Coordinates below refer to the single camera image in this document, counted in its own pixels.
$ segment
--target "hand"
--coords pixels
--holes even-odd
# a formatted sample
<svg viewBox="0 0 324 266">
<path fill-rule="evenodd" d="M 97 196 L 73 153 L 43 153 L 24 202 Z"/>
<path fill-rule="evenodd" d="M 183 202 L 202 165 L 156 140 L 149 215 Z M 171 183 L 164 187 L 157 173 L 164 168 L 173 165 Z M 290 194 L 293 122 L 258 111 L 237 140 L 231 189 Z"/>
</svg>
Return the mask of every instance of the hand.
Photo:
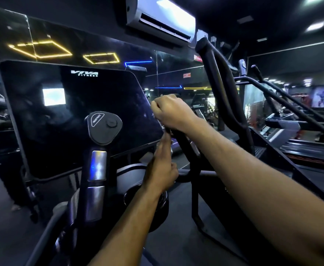
<svg viewBox="0 0 324 266">
<path fill-rule="evenodd" d="M 156 192 L 158 196 L 173 186 L 178 177 L 177 165 L 172 163 L 170 156 L 170 142 L 170 135 L 165 132 L 152 161 L 147 165 L 142 182 L 142 187 Z"/>
<path fill-rule="evenodd" d="M 170 129 L 186 133 L 198 117 L 191 108 L 174 94 L 156 98 L 151 103 L 151 109 L 156 119 Z"/>
</svg>

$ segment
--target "ceiling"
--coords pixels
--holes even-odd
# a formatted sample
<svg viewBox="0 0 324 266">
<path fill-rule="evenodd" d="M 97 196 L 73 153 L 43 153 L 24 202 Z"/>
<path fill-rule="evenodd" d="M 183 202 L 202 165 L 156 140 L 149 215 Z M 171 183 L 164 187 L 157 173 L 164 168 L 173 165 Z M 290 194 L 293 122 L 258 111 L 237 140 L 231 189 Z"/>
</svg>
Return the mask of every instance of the ceiling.
<svg viewBox="0 0 324 266">
<path fill-rule="evenodd" d="M 173 0 L 194 15 L 197 21 L 217 37 L 241 40 L 249 46 L 268 38 L 264 45 L 305 36 L 308 26 L 324 20 L 324 0 L 304 5 L 306 0 Z M 239 24 L 251 16 L 253 21 Z M 313 33 L 324 33 L 324 27 Z"/>
</svg>

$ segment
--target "split ac unit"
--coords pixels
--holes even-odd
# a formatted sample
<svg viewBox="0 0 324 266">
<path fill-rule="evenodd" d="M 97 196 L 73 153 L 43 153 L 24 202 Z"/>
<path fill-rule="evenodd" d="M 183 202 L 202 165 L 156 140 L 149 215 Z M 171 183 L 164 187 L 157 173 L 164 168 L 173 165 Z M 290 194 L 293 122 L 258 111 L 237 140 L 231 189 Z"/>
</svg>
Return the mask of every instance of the split ac unit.
<svg viewBox="0 0 324 266">
<path fill-rule="evenodd" d="M 195 36 L 195 17 L 169 0 L 126 0 L 127 25 L 177 45 Z"/>
</svg>

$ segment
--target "blue led light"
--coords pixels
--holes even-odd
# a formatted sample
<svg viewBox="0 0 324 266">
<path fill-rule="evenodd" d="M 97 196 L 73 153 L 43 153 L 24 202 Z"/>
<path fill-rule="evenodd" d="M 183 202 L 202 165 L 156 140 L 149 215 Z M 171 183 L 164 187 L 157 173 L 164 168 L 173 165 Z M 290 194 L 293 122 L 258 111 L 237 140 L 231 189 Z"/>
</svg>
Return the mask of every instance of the blue led light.
<svg viewBox="0 0 324 266">
<path fill-rule="evenodd" d="M 152 61 L 141 61 L 141 62 L 125 62 L 125 67 L 127 67 L 127 64 L 131 64 L 131 63 L 151 63 Z"/>
<path fill-rule="evenodd" d="M 155 89 L 182 89 L 182 85 L 179 87 L 156 87 Z"/>
</svg>

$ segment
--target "viva fitness logo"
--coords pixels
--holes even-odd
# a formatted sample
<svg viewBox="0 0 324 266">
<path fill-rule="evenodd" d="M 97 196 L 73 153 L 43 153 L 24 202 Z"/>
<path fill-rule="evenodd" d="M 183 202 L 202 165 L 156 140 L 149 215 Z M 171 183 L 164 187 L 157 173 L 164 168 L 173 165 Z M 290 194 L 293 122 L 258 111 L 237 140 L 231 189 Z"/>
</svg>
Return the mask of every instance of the viva fitness logo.
<svg viewBox="0 0 324 266">
<path fill-rule="evenodd" d="M 95 77 L 98 77 L 98 72 L 88 72 L 88 71 L 75 71 L 75 70 L 71 70 L 71 74 L 76 74 L 78 76 L 95 76 Z"/>
</svg>

